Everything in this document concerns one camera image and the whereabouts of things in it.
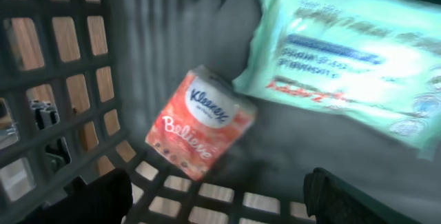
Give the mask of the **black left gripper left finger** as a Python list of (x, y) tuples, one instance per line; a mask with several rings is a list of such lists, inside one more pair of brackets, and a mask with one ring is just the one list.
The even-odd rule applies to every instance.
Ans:
[(130, 176), (116, 168), (74, 195), (29, 214), (19, 224), (120, 224), (132, 206)]

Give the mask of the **mint green wipes pack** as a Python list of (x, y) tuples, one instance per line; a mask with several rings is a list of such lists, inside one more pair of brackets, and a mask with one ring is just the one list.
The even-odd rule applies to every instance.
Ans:
[(259, 0), (235, 91), (341, 114), (432, 159), (440, 143), (440, 6), (418, 0)]

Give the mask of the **orange Kleenex tissue pack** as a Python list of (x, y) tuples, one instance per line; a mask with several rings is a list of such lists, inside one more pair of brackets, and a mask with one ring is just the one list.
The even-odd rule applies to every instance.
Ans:
[(190, 70), (145, 142), (192, 180), (200, 180), (254, 123), (257, 107), (205, 66)]

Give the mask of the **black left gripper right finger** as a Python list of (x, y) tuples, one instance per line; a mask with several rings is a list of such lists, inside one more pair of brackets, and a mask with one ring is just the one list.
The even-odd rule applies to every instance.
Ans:
[(303, 198), (317, 224), (418, 224), (387, 205), (317, 167), (306, 174)]

